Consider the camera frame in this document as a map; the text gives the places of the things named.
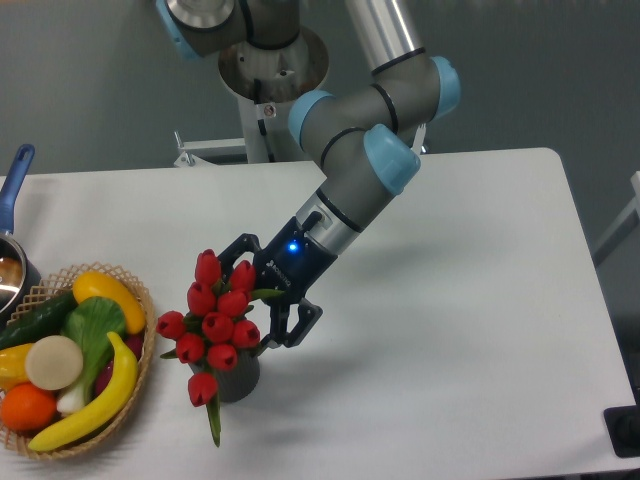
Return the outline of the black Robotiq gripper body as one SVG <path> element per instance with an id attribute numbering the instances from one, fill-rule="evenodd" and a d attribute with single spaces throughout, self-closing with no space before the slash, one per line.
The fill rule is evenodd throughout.
<path id="1" fill-rule="evenodd" d="M 283 303 L 300 302 L 338 258 L 309 236 L 320 220 L 320 215 L 309 215 L 299 224 L 292 217 L 266 247 L 254 254 L 256 289 L 283 291 L 279 296 Z"/>

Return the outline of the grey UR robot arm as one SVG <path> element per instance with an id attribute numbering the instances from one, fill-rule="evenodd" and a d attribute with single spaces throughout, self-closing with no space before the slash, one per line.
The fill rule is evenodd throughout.
<path id="1" fill-rule="evenodd" d="M 345 97 L 321 88 L 322 40 L 300 22 L 295 1 L 160 1 L 160 18 L 187 58 L 216 55 L 219 74 L 244 113 L 249 159 L 311 159 L 324 182 L 261 246 L 240 236 L 225 270 L 251 253 L 257 284 L 275 291 L 261 349 L 297 346 L 321 316 L 310 286 L 415 176 L 426 125 L 453 110 L 460 80 L 450 62 L 425 52 L 402 1 L 350 1 L 347 11 L 373 81 Z"/>

